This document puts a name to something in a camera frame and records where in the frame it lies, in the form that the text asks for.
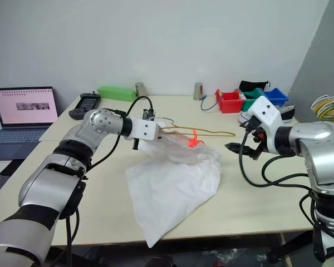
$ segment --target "laptop keyboard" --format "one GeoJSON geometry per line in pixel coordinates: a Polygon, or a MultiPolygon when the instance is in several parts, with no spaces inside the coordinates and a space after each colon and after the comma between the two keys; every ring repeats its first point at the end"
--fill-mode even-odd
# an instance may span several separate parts
{"type": "Polygon", "coordinates": [[[0,144],[3,143],[29,143],[38,142],[46,129],[34,130],[2,130],[0,131],[0,144]]]}

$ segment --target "laptop screen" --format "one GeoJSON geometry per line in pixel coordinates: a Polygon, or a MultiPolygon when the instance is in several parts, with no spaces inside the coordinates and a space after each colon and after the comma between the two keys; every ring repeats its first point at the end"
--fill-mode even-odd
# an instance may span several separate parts
{"type": "Polygon", "coordinates": [[[0,88],[3,125],[49,125],[57,118],[52,87],[0,88]]]}

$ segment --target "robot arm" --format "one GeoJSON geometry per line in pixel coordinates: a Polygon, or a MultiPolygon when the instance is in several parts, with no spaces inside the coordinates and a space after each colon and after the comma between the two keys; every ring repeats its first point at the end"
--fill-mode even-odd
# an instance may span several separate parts
{"type": "Polygon", "coordinates": [[[316,258],[323,266],[334,266],[334,123],[300,123],[285,127],[278,110],[265,98],[258,98],[248,110],[258,120],[255,140],[261,142],[258,153],[302,156],[311,184],[310,195],[315,201],[311,210],[316,218],[313,246],[316,258]]]}
{"type": "Polygon", "coordinates": [[[153,140],[158,133],[154,121],[89,111],[24,183],[19,210],[0,222],[0,266],[43,266],[56,223],[76,211],[91,157],[108,134],[153,140]]]}

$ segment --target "white wall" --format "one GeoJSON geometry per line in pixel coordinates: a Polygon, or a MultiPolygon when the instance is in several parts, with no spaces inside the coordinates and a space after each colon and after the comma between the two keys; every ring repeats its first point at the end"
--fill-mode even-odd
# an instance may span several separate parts
{"type": "Polygon", "coordinates": [[[100,85],[288,92],[328,0],[0,0],[0,87],[53,85],[66,107],[100,85]]]}

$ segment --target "remote controller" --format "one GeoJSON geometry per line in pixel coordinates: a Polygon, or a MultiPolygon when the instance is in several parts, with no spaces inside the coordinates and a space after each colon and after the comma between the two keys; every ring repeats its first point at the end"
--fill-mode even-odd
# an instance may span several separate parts
{"type": "Polygon", "coordinates": [[[100,95],[94,93],[82,93],[77,106],[69,111],[69,116],[74,120],[83,120],[85,113],[95,109],[100,102],[100,95]]]}

